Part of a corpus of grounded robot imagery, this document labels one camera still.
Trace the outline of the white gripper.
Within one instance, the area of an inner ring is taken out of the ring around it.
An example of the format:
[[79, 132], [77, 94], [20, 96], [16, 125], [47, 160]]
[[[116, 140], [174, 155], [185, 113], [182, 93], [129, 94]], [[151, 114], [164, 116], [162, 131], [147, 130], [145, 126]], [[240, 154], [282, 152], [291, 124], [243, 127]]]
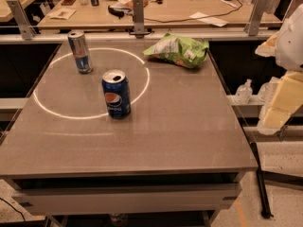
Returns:
[[258, 117], [258, 132], [272, 135], [303, 105], [303, 4], [255, 53], [262, 57], [276, 56], [276, 64], [289, 70], [279, 79], [274, 96], [264, 102]]

